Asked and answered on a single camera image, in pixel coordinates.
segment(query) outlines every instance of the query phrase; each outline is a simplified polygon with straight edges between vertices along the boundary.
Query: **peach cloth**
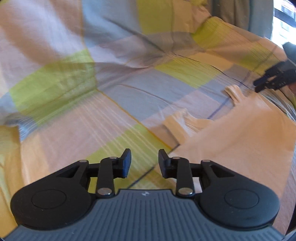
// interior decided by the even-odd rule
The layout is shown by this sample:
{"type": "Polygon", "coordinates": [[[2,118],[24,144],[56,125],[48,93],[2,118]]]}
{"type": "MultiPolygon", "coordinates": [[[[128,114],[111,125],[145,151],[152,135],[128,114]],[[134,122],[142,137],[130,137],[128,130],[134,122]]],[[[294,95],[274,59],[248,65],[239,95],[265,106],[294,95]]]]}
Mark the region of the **peach cloth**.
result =
{"type": "MultiPolygon", "coordinates": [[[[245,97],[235,85],[228,86],[226,92],[235,107],[222,118],[207,122],[203,129],[198,125],[191,127],[185,139],[177,136],[183,143],[171,156],[181,156],[192,163],[210,159],[266,185],[281,199],[294,155],[295,122],[260,94],[245,97]]],[[[179,111],[173,114],[174,118],[169,117],[169,122],[164,121],[172,134],[180,134],[182,126],[185,127],[184,133],[188,133],[186,128],[200,123],[186,110],[181,112],[182,115],[179,111]]],[[[195,186],[197,191],[201,190],[199,182],[195,182],[195,186]]]]}

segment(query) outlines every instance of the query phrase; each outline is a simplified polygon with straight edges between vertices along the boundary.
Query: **gray curtain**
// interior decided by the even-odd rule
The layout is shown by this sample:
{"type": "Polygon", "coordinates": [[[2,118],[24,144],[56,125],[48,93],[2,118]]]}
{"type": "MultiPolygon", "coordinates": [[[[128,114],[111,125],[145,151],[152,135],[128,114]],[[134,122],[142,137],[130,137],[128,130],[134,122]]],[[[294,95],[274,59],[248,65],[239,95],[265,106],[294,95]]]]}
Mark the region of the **gray curtain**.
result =
{"type": "Polygon", "coordinates": [[[208,0],[213,16],[260,37],[271,38],[273,0],[208,0]]]}

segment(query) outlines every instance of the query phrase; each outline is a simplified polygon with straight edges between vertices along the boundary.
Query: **plaid bedsheet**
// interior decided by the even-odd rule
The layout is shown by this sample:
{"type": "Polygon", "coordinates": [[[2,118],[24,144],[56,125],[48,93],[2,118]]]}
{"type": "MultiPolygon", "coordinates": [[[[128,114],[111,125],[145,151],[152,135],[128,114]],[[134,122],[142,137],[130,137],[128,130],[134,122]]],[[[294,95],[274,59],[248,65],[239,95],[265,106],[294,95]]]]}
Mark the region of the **plaid bedsheet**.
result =
{"type": "MultiPolygon", "coordinates": [[[[9,202],[18,189],[79,159],[96,163],[130,148],[129,176],[115,180],[117,189],[174,188],[154,170],[158,150],[177,146],[165,117],[187,108],[217,119],[233,107],[225,86],[248,95],[253,80],[286,59],[203,4],[0,1],[0,236],[16,225],[9,202]]],[[[267,94],[295,116],[293,98],[267,94]]],[[[287,200],[281,232],[295,205],[287,200]]]]}

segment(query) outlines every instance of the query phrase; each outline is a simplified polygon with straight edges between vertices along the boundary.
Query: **ribbed gray surface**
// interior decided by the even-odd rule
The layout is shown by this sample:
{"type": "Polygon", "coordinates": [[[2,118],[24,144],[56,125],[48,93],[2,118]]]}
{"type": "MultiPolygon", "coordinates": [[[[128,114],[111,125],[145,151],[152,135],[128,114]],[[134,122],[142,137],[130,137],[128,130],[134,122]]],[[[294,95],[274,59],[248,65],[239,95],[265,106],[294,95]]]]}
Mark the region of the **ribbed gray surface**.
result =
{"type": "Polygon", "coordinates": [[[279,241],[269,227],[239,232],[207,220],[192,200],[170,190],[121,190],[96,202],[79,222],[63,229],[36,231],[19,226],[5,241],[279,241]]]}

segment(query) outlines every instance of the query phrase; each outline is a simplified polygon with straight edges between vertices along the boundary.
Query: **window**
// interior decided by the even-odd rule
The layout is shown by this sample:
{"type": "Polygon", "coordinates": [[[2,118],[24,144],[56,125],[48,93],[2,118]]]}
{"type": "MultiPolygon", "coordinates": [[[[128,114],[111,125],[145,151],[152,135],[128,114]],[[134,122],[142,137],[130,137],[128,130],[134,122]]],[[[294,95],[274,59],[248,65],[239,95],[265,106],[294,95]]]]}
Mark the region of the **window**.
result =
{"type": "Polygon", "coordinates": [[[284,7],[284,6],[281,7],[281,10],[282,10],[285,14],[287,14],[288,16],[294,18],[294,13],[295,13],[295,12],[293,12],[293,11],[287,9],[287,8],[284,7]]]}
{"type": "Polygon", "coordinates": [[[281,28],[290,32],[290,25],[286,24],[285,22],[281,21],[281,28]]]}

